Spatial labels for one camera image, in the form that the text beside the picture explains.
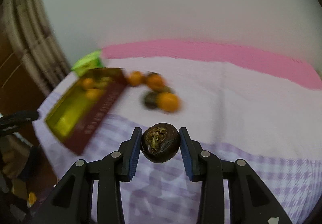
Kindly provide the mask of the gold toffee tin box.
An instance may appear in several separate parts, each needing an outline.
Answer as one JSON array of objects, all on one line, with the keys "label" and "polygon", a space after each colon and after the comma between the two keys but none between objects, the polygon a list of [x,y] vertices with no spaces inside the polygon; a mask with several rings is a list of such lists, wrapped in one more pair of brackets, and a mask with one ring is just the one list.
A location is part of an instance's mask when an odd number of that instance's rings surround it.
[{"label": "gold toffee tin box", "polygon": [[[95,88],[104,90],[96,101],[85,96],[81,81],[93,78]],[[121,68],[89,69],[63,94],[45,122],[54,137],[75,154],[82,154],[111,107],[128,86]]]}]

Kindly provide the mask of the orange tangerine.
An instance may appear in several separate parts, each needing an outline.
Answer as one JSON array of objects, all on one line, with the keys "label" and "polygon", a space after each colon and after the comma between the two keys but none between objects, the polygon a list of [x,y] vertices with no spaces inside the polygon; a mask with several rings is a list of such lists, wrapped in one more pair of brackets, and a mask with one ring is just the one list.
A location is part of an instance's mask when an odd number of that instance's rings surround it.
[{"label": "orange tangerine", "polygon": [[93,78],[84,78],[81,81],[81,86],[83,90],[89,90],[89,89],[95,88],[96,81]]},{"label": "orange tangerine", "polygon": [[146,85],[149,89],[161,92],[165,86],[164,78],[158,73],[151,73],[146,77],[145,80]]},{"label": "orange tangerine", "polygon": [[96,101],[101,98],[103,93],[104,93],[104,90],[102,90],[102,89],[91,88],[85,92],[85,96],[86,96],[86,98],[88,98],[91,101]]},{"label": "orange tangerine", "polygon": [[172,113],[180,109],[181,100],[173,93],[163,92],[157,96],[157,106],[164,112]]},{"label": "orange tangerine", "polygon": [[145,75],[141,71],[132,71],[127,76],[128,84],[132,87],[137,87],[144,83]]}]

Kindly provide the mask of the green tissue pack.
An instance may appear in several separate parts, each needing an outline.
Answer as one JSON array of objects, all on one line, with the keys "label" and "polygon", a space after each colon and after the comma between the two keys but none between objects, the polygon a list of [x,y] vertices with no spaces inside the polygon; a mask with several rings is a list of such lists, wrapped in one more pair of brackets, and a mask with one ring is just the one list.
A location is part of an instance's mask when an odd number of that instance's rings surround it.
[{"label": "green tissue pack", "polygon": [[89,69],[103,68],[101,50],[96,50],[80,58],[71,68],[77,76],[84,75]]}]

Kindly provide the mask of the pink purple checkered tablecloth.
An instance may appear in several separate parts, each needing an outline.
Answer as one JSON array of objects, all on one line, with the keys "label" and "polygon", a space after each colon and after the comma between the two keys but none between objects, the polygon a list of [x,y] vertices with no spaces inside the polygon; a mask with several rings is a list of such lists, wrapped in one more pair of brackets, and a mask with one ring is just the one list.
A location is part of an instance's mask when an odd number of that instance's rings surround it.
[{"label": "pink purple checkered tablecloth", "polygon": [[[186,127],[220,159],[251,165],[289,215],[303,223],[321,196],[321,79],[303,60],[250,47],[155,40],[103,49],[108,67],[156,72],[181,99],[176,113],[146,109],[146,87],[130,87],[77,156],[53,136],[45,117],[74,83],[70,73],[39,108],[37,138],[60,179],[77,159],[102,159],[160,122]],[[142,154],[121,183],[126,223],[196,223],[200,183],[191,183],[180,152],[155,164]]]}]

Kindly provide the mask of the beige curtain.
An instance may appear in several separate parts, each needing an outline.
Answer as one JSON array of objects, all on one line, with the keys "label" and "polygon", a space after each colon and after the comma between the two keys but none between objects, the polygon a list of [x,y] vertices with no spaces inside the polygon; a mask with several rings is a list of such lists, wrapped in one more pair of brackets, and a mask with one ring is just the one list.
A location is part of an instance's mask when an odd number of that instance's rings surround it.
[{"label": "beige curtain", "polygon": [[54,36],[43,0],[4,0],[4,27],[19,61],[39,90],[49,95],[70,65]]}]

